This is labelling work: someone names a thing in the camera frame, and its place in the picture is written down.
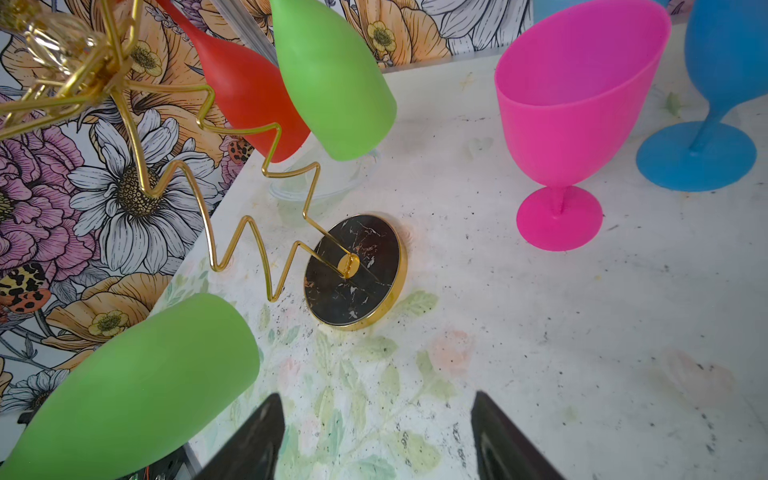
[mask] white daisy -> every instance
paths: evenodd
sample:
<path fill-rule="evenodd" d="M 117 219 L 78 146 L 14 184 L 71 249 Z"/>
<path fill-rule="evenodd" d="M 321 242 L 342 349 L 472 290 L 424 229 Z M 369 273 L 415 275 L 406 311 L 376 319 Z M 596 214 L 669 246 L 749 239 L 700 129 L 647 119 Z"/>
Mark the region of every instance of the white daisy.
<path fill-rule="evenodd" d="M 3 393 L 0 412 L 39 409 L 68 375 L 69 370 L 43 370 L 26 380 L 10 385 Z"/>
<path fill-rule="evenodd" d="M 509 45 L 533 25 L 533 0 L 423 0 L 454 55 Z"/>
<path fill-rule="evenodd" d="M 79 167 L 68 175 L 81 190 L 70 206 L 83 212 L 74 226 L 76 235 L 101 228 L 101 261 L 111 270 L 133 273 L 144 265 L 149 273 L 174 273 L 203 230 L 203 218 L 193 192 L 180 170 L 161 198 L 144 196 L 139 189 L 131 149 L 108 122 L 94 126 L 96 140 L 106 168 Z M 168 118 L 161 124 L 160 114 L 151 109 L 138 125 L 141 146 L 149 166 L 152 185 L 178 159 L 192 169 L 210 210 L 218 195 L 214 184 L 202 179 L 213 173 L 214 161 L 195 151 L 194 139 L 184 143 L 173 157 L 171 150 L 179 139 L 179 124 Z"/>

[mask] blue wine glass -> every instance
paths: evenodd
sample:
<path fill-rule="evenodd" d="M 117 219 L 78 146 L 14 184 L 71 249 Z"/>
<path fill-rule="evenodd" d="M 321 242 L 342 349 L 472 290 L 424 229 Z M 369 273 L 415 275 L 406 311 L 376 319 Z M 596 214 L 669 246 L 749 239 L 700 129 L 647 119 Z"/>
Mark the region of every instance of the blue wine glass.
<path fill-rule="evenodd" d="M 752 140 L 720 120 L 738 104 L 768 94 L 768 0 L 697 0 L 685 35 L 685 65 L 710 113 L 704 122 L 649 137 L 637 152 L 637 168 L 671 190 L 716 190 L 746 175 L 757 159 Z"/>

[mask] orange flower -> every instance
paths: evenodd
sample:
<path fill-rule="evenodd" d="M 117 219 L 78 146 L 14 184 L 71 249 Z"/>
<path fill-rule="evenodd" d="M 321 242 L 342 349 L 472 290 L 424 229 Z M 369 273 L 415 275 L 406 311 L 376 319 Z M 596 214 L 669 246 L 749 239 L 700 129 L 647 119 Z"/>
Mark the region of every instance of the orange flower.
<path fill-rule="evenodd" d="M 245 0 L 245 8 L 256 19 L 256 23 L 259 24 L 261 31 L 264 32 L 266 37 L 275 43 L 274 35 L 272 35 L 272 6 L 270 0 Z"/>
<path fill-rule="evenodd" d="M 2 393 L 5 391 L 5 388 L 11 383 L 11 380 L 13 379 L 13 375 L 11 375 L 10 372 L 3 372 L 4 366 L 5 366 L 5 360 L 0 359 L 0 398 L 2 398 Z"/>
<path fill-rule="evenodd" d="M 123 278 L 111 276 L 88 287 L 80 300 L 65 308 L 58 306 L 48 314 L 48 323 L 69 333 L 46 337 L 43 344 L 77 351 L 107 342 L 144 321 L 170 279 L 170 275 L 161 273 L 132 273 Z"/>
<path fill-rule="evenodd" d="M 446 40 L 437 24 L 415 0 L 341 0 L 346 20 L 368 44 L 379 67 L 448 57 Z"/>
<path fill-rule="evenodd" d="M 66 0 L 66 3 L 75 16 L 85 20 L 94 30 L 104 30 L 100 2 Z M 129 15 L 131 3 L 122 2 L 117 5 L 115 16 L 118 22 Z M 42 2 L 40 5 L 42 8 L 50 8 Z M 135 81 L 162 85 L 204 83 L 204 77 L 194 70 L 200 68 L 200 60 L 186 35 L 173 22 L 158 20 L 164 18 L 165 13 L 153 0 L 144 0 L 141 12 L 143 15 L 139 43 L 131 53 L 136 66 L 127 74 L 127 77 Z M 11 43 L 2 52 L 0 61 L 5 70 L 23 88 L 29 88 L 36 78 L 47 72 L 32 58 L 24 42 L 16 37 L 11 39 Z M 173 150 L 174 154 L 179 154 L 184 142 L 189 137 L 193 137 L 197 149 L 213 158 L 216 165 L 219 164 L 222 158 L 222 152 L 219 149 L 222 136 L 202 131 L 195 123 L 195 116 L 206 97 L 205 92 L 153 94 L 126 91 L 124 96 L 134 112 L 136 121 L 141 119 L 145 111 L 154 108 L 160 113 L 162 120 L 173 117 L 179 122 L 179 141 Z M 223 127 L 226 121 L 216 105 L 210 110 L 207 119 L 219 127 Z M 95 122 L 96 119 L 89 116 L 85 121 L 90 123 Z"/>
<path fill-rule="evenodd" d="M 83 360 L 87 359 L 91 354 L 95 352 L 95 349 L 85 349 L 82 352 L 79 352 L 77 355 L 73 356 L 66 362 L 59 363 L 57 366 L 53 367 L 53 370 L 74 370 L 74 368 L 81 363 L 83 363 Z"/>

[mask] table surface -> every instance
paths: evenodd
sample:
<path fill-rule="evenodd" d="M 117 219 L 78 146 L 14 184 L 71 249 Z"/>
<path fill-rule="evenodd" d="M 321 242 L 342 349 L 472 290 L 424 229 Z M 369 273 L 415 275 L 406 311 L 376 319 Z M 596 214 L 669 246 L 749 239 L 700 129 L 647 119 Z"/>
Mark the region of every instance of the table surface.
<path fill-rule="evenodd" d="M 476 478 L 469 413 L 481 389 L 569 479 L 766 478 L 768 98 L 727 118 L 759 151 L 739 183 L 686 194 L 645 180 L 642 140 L 707 111 L 685 74 L 683 35 L 675 27 L 629 141 L 580 184 L 604 209 L 581 249 L 537 250 L 515 227 L 540 186 L 506 149 L 497 58 L 387 74 L 400 114 L 378 170 L 313 203 L 326 228 L 383 212 L 405 239 L 406 285 L 374 326 L 318 324 L 302 255 L 268 303 L 250 235 L 223 273 L 209 271 L 198 241 L 156 309 L 221 295 L 263 354 L 257 381 L 190 442 L 200 463 L 277 391 L 288 425 L 278 478 Z M 268 185 L 252 159 L 214 225 L 224 242 L 254 215 L 279 275 L 290 244 L 319 234 Z"/>

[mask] gold metal rack arm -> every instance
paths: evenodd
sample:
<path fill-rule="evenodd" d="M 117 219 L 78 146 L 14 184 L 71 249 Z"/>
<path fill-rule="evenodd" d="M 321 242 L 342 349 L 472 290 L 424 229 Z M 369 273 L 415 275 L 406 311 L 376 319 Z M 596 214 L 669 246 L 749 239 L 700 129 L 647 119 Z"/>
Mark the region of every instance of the gold metal rack arm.
<path fill-rule="evenodd" d="M 323 229 L 315 220 L 309 216 L 312 196 L 314 195 L 317 181 L 320 175 L 319 163 L 313 162 L 306 167 L 288 172 L 270 172 L 269 166 L 277 149 L 277 145 L 280 142 L 282 128 L 277 123 L 247 129 L 222 128 L 211 124 L 210 122 L 206 121 L 205 117 L 213 107 L 216 95 L 213 88 L 208 84 L 154 85 L 126 80 L 125 75 L 131 69 L 133 64 L 132 58 L 130 58 L 130 55 L 126 52 L 131 52 L 137 42 L 137 32 L 140 26 L 141 6 L 143 5 L 143 2 L 134 0 L 131 9 L 131 17 L 122 21 L 118 27 L 117 23 L 115 22 L 114 13 L 112 10 L 114 0 L 100 1 L 103 7 L 102 15 L 104 19 L 104 30 L 107 32 L 107 34 L 85 57 L 82 65 L 80 65 L 79 68 L 72 72 L 72 74 L 69 75 L 65 81 L 59 81 L 53 77 L 39 78 L 35 84 L 29 88 L 27 93 L 20 101 L 0 104 L 0 112 L 8 112 L 5 127 L 0 130 L 0 140 L 29 132 L 37 128 L 46 127 L 56 122 L 63 121 L 67 118 L 71 118 L 73 115 L 80 114 L 88 106 L 100 103 L 107 96 L 111 96 L 125 124 L 128 137 L 133 147 L 134 155 L 136 156 L 136 171 L 139 180 L 139 188 L 141 189 L 142 193 L 151 198 L 160 198 L 163 195 L 163 192 L 165 192 L 170 181 L 173 180 L 174 174 L 177 170 L 181 170 L 181 172 L 187 178 L 187 182 L 189 183 L 197 202 L 200 215 L 203 217 L 204 233 L 208 245 L 210 267 L 213 271 L 220 272 L 227 266 L 232 258 L 235 248 L 237 247 L 237 243 L 240 240 L 240 237 L 243 235 L 243 231 L 245 230 L 246 225 L 248 225 L 253 232 L 253 236 L 256 237 L 256 242 L 259 246 L 261 262 L 264 268 L 264 279 L 266 281 L 266 295 L 270 302 L 277 300 L 277 298 L 282 293 L 286 277 L 288 275 L 288 270 L 291 266 L 291 263 L 293 262 L 293 258 L 296 256 L 296 251 L 299 247 L 306 250 L 307 253 L 318 259 L 319 262 L 329 267 L 342 278 L 350 279 L 357 271 L 357 267 L 360 266 L 359 257 L 343 247 L 335 237 Z M 122 38 L 126 33 L 127 41 L 124 45 L 121 45 L 120 38 Z M 58 89 L 54 97 L 45 97 L 49 88 Z M 246 215 L 240 219 L 240 222 L 237 224 L 237 228 L 235 229 L 235 233 L 224 252 L 223 258 L 219 262 L 217 260 L 217 248 L 216 240 L 214 239 L 214 229 L 210 222 L 210 215 L 208 214 L 207 205 L 205 204 L 203 194 L 200 191 L 200 187 L 197 184 L 194 173 L 190 167 L 181 160 L 172 160 L 168 164 L 166 171 L 160 176 L 160 178 L 157 179 L 156 184 L 154 186 L 151 184 L 149 169 L 144 158 L 144 149 L 141 146 L 141 138 L 139 137 L 137 126 L 133 120 L 131 110 L 123 96 L 123 90 L 126 88 L 135 91 L 146 91 L 151 93 L 206 91 L 207 96 L 200 107 L 200 111 L 197 114 L 197 125 L 202 130 L 208 130 L 218 134 L 234 135 L 263 134 L 274 130 L 275 138 L 273 140 L 270 151 L 264 159 L 264 163 L 262 164 L 262 174 L 267 178 L 288 178 L 306 174 L 314 170 L 310 190 L 304 202 L 302 217 L 304 220 L 306 220 L 307 223 L 316 228 L 320 233 L 334 242 L 335 245 L 337 245 L 341 250 L 344 251 L 344 253 L 346 253 L 346 255 L 343 257 L 343 263 L 340 263 L 339 266 L 332 265 L 327 260 L 318 255 L 312 248 L 308 247 L 304 242 L 296 241 L 291 246 L 285 267 L 283 268 L 283 272 L 280 275 L 280 280 L 278 281 L 276 288 L 273 290 L 272 273 L 266 254 L 266 247 L 264 246 L 264 242 L 262 240 L 261 233 L 256 224 L 256 221 L 249 215 Z M 27 121 L 23 124 L 16 124 L 26 114 L 35 110 L 43 110 L 46 115 L 32 121 Z"/>
<path fill-rule="evenodd" d="M 242 217 L 240 219 L 240 222 L 237 224 L 235 233 L 232 236 L 232 239 L 230 240 L 229 245 L 227 246 L 227 249 L 224 252 L 223 258 L 221 259 L 221 262 L 218 262 L 217 261 L 217 257 L 218 257 L 217 245 L 216 245 L 216 240 L 214 238 L 214 229 L 210 223 L 210 215 L 208 214 L 207 206 L 205 204 L 203 194 L 200 192 L 200 188 L 197 186 L 197 182 L 195 181 L 192 170 L 183 161 L 178 161 L 178 160 L 171 161 L 166 172 L 157 180 L 157 183 L 154 186 L 152 186 L 149 179 L 147 163 L 144 159 L 144 149 L 141 147 L 141 139 L 138 136 L 136 124 L 133 122 L 131 118 L 131 113 L 128 109 L 128 105 L 125 102 L 125 99 L 122 97 L 122 95 L 120 95 L 119 93 L 112 94 L 112 99 L 114 100 L 115 105 L 117 105 L 118 110 L 120 111 L 120 114 L 127 128 L 128 136 L 131 139 L 131 144 L 133 145 L 133 150 L 134 152 L 136 152 L 136 165 L 137 165 L 136 170 L 137 170 L 137 175 L 139 179 L 139 188 L 148 197 L 159 198 L 165 191 L 167 185 L 173 179 L 175 170 L 181 169 L 181 171 L 184 173 L 184 176 L 187 178 L 187 181 L 189 182 L 190 187 L 192 188 L 193 194 L 195 196 L 195 200 L 197 201 L 198 209 L 200 211 L 200 214 L 203 216 L 204 233 L 205 233 L 206 241 L 208 245 L 208 256 L 210 261 L 210 268 L 214 272 L 220 272 L 224 270 L 224 268 L 226 268 L 227 264 L 232 258 L 235 248 L 237 247 L 237 243 L 240 240 L 240 237 L 242 236 L 243 231 L 245 230 L 245 227 L 247 225 L 250 227 L 251 231 L 253 232 L 253 236 L 256 237 L 256 242 L 259 247 L 259 253 L 261 255 L 261 263 L 264 268 L 264 279 L 266 281 L 266 296 L 270 302 L 274 302 L 275 300 L 277 300 L 277 298 L 283 292 L 283 287 L 285 285 L 286 277 L 288 276 L 288 270 L 290 269 L 290 266 L 293 262 L 293 258 L 296 256 L 296 250 L 299 247 L 303 248 L 304 250 L 307 251 L 307 253 L 309 253 L 316 259 L 318 259 L 325 266 L 329 267 L 331 270 L 338 273 L 342 278 L 349 279 L 352 276 L 350 273 L 353 272 L 355 269 L 353 267 L 353 264 L 355 262 L 359 263 L 359 258 L 357 257 L 357 255 L 349 252 L 346 248 L 344 248 L 341 244 L 339 244 L 336 238 L 334 238 L 332 235 L 330 235 L 330 233 L 325 231 L 320 225 L 317 224 L 317 222 L 312 220 L 312 218 L 309 216 L 309 209 L 310 209 L 310 203 L 312 202 L 312 195 L 314 194 L 315 187 L 317 186 L 317 181 L 319 179 L 320 164 L 318 164 L 317 162 L 313 162 L 310 165 L 307 165 L 306 167 L 300 168 L 298 170 L 292 170 L 290 172 L 276 173 L 276 172 L 268 171 L 270 162 L 272 161 L 272 157 L 274 156 L 275 150 L 277 149 L 277 145 L 280 142 L 280 136 L 282 135 L 282 128 L 278 124 L 269 124 L 262 127 L 247 128 L 247 129 L 221 128 L 221 127 L 216 127 L 215 125 L 210 124 L 205 120 L 205 116 L 207 115 L 210 108 L 213 106 L 216 94 L 213 88 L 208 84 L 151 85 L 151 84 L 144 84 L 136 81 L 127 81 L 126 86 L 131 90 L 147 91 L 147 92 L 153 92 L 153 93 L 206 91 L 208 93 L 208 96 L 203 102 L 203 105 L 200 108 L 200 112 L 197 115 L 197 125 L 204 130 L 209 130 L 218 134 L 234 134 L 234 135 L 262 134 L 271 130 L 275 130 L 275 138 L 273 140 L 272 147 L 270 148 L 270 151 L 267 154 L 266 158 L 264 159 L 264 163 L 261 167 L 263 175 L 268 178 L 288 178 L 288 177 L 295 177 L 298 175 L 302 175 L 310 172 L 311 170 L 314 170 L 315 174 L 313 175 L 312 183 L 310 185 L 310 191 L 307 194 L 306 201 L 304 202 L 302 216 L 307 221 L 307 223 L 315 227 L 318 231 L 320 231 L 320 233 L 322 233 L 324 236 L 329 238 L 340 249 L 342 249 L 345 253 L 347 253 L 347 257 L 345 258 L 349 259 L 345 265 L 344 271 L 339 270 L 337 266 L 332 265 L 327 260 L 322 258 L 312 248 L 307 246 L 304 242 L 297 240 L 291 246 L 290 252 L 288 254 L 288 258 L 286 260 L 285 267 L 283 268 L 283 272 L 280 275 L 280 280 L 278 281 L 277 286 L 273 291 L 270 262 L 269 262 L 269 259 L 267 258 L 266 247 L 261 237 L 261 232 L 259 231 L 259 227 L 257 226 L 256 221 L 250 215 L 246 215 Z"/>

